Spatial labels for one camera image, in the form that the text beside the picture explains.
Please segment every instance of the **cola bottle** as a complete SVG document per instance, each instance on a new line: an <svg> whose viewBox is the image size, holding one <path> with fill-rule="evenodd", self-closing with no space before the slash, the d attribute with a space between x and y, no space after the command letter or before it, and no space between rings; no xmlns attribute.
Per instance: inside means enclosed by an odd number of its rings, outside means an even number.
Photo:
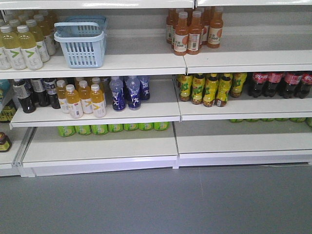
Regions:
<svg viewBox="0 0 312 234"><path fill-rule="evenodd" d="M265 82L268 79L266 72L254 72L250 83L248 95L257 98L261 95Z"/></svg>
<svg viewBox="0 0 312 234"><path fill-rule="evenodd" d="M295 97L305 98L312 86L312 71L306 71L303 73L299 85L295 89Z"/></svg>

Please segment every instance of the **black bottle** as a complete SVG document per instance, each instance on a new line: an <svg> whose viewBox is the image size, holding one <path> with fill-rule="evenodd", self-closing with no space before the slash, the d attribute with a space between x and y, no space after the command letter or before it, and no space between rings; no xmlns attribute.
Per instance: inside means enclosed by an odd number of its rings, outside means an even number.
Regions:
<svg viewBox="0 0 312 234"><path fill-rule="evenodd" d="M25 113L32 113L36 110L35 104L30 98L31 92L22 79L14 79L13 90L19 99L20 105Z"/></svg>

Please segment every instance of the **plastic bottle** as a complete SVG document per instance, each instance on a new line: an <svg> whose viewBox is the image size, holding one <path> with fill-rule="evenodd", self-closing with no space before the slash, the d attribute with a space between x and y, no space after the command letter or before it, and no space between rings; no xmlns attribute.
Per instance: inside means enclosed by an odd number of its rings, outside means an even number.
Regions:
<svg viewBox="0 0 312 234"><path fill-rule="evenodd" d="M27 67L30 70L40 69L43 67L43 62L40 58L35 37L29 32L27 25L18 26L18 32L21 52L24 56Z"/></svg>
<svg viewBox="0 0 312 234"><path fill-rule="evenodd" d="M199 53L200 35L202 32L201 12L193 11L192 23L189 28L189 38L187 43L187 53L189 55L197 55Z"/></svg>
<svg viewBox="0 0 312 234"><path fill-rule="evenodd" d="M44 41L47 46L49 55L53 55L56 52L55 45L53 43L53 35L48 24L44 21L43 15L34 15L34 20L37 22L38 26L41 28L44 35Z"/></svg>
<svg viewBox="0 0 312 234"><path fill-rule="evenodd" d="M57 94L57 79L45 78L43 82L47 90L52 108L60 109L59 99L58 99L58 94Z"/></svg>
<svg viewBox="0 0 312 234"><path fill-rule="evenodd" d="M111 77L109 86L112 91L113 109L115 111L124 110L126 108L126 102L123 93L123 82L119 79L119 77Z"/></svg>
<svg viewBox="0 0 312 234"><path fill-rule="evenodd" d="M35 94L38 99L39 106L48 106L50 105L50 99L48 97L45 85L42 78L31 79L31 84L34 88Z"/></svg>
<svg viewBox="0 0 312 234"><path fill-rule="evenodd" d="M97 118L102 118L106 115L103 93L98 84L91 85L91 100L93 114Z"/></svg>
<svg viewBox="0 0 312 234"><path fill-rule="evenodd" d="M209 48L219 48L220 39L222 36L223 20L222 20L222 6L216 6L214 8L214 16L210 21L208 43Z"/></svg>
<svg viewBox="0 0 312 234"><path fill-rule="evenodd" d="M36 107L30 98L31 93L26 87L26 82L24 80L14 79L13 90L25 113L32 113L36 110Z"/></svg>
<svg viewBox="0 0 312 234"><path fill-rule="evenodd" d="M57 94L58 94L58 102L63 113L68 114L69 108L66 100L66 83L64 80L60 79L57 81Z"/></svg>
<svg viewBox="0 0 312 234"><path fill-rule="evenodd" d="M299 85L295 89L295 97L306 98L312 87L312 71L305 71Z"/></svg>
<svg viewBox="0 0 312 234"><path fill-rule="evenodd" d="M26 21L29 31L34 35L37 48L39 50L40 58L42 62L47 62L50 59L47 46L44 41L44 36L42 30L37 26L37 22L34 19L29 19Z"/></svg>
<svg viewBox="0 0 312 234"><path fill-rule="evenodd" d="M82 105L80 102L79 94L75 90L74 85L68 84L66 86L66 100L69 109L69 114L72 118L80 118L83 115Z"/></svg>
<svg viewBox="0 0 312 234"><path fill-rule="evenodd" d="M86 80L79 81L78 93L83 112L86 114L92 113L91 89L88 86L88 82Z"/></svg>
<svg viewBox="0 0 312 234"><path fill-rule="evenodd" d="M9 57L11 66L15 70L22 70L26 68L23 55L20 50L20 42L16 33L12 32L12 28L9 25L0 27L2 35L2 42L5 48L5 52Z"/></svg>
<svg viewBox="0 0 312 234"><path fill-rule="evenodd" d="M218 90L218 77L217 73L211 73L210 77L206 78L205 82L205 95L203 98L203 104L206 107L212 107L215 104L215 94Z"/></svg>
<svg viewBox="0 0 312 234"><path fill-rule="evenodd" d="M253 79L248 89L248 95L257 98L261 95L265 82L268 80L268 73L254 72Z"/></svg>
<svg viewBox="0 0 312 234"><path fill-rule="evenodd" d="M178 24L175 27L175 55L183 56L186 54L189 30L187 27L187 12L179 13Z"/></svg>

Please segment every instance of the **yellow-green bottled drink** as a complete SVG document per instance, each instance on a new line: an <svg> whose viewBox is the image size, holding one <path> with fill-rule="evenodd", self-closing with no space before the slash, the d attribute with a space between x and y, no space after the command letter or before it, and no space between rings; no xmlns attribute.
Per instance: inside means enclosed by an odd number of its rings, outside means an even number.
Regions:
<svg viewBox="0 0 312 234"><path fill-rule="evenodd" d="M16 33L12 32L10 25L0 27L2 32L2 42L5 52L9 58L11 66L15 70L26 68L26 63L20 50L20 42Z"/></svg>
<svg viewBox="0 0 312 234"><path fill-rule="evenodd" d="M27 25L18 26L18 32L21 52L24 56L27 67L30 70L40 69L43 66L43 63L40 58L34 35L29 32Z"/></svg>
<svg viewBox="0 0 312 234"><path fill-rule="evenodd" d="M37 22L34 19L27 20L26 25L29 28L29 32L31 32L35 37L35 41L36 41L42 62L49 61L50 56L49 56L47 46L44 41L44 35L42 33L41 28L37 25Z"/></svg>

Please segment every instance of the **green drink can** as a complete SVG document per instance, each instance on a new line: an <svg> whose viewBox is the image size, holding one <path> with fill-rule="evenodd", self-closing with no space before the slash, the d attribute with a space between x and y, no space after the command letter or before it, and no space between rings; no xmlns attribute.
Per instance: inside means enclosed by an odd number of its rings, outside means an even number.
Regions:
<svg viewBox="0 0 312 234"><path fill-rule="evenodd" d="M58 134L61 137L70 137L75 134L75 132L74 126L58 126Z"/></svg>
<svg viewBox="0 0 312 234"><path fill-rule="evenodd" d="M119 133L123 130L123 124L122 123L116 123L116 124L109 124L108 125L108 131L110 133Z"/></svg>
<svg viewBox="0 0 312 234"><path fill-rule="evenodd" d="M91 127L89 125L75 126L75 130L79 135L90 135Z"/></svg>
<svg viewBox="0 0 312 234"><path fill-rule="evenodd" d="M156 122L154 123L154 129L156 131L165 131L169 128L169 122Z"/></svg>
<svg viewBox="0 0 312 234"><path fill-rule="evenodd" d="M138 128L142 131L149 131L152 130L154 127L153 123L139 123Z"/></svg>
<svg viewBox="0 0 312 234"><path fill-rule="evenodd" d="M104 135L108 133L107 124L91 125L91 129L94 135Z"/></svg>
<svg viewBox="0 0 312 234"><path fill-rule="evenodd" d="M138 123L124 123L123 129L126 131L134 131L138 129Z"/></svg>

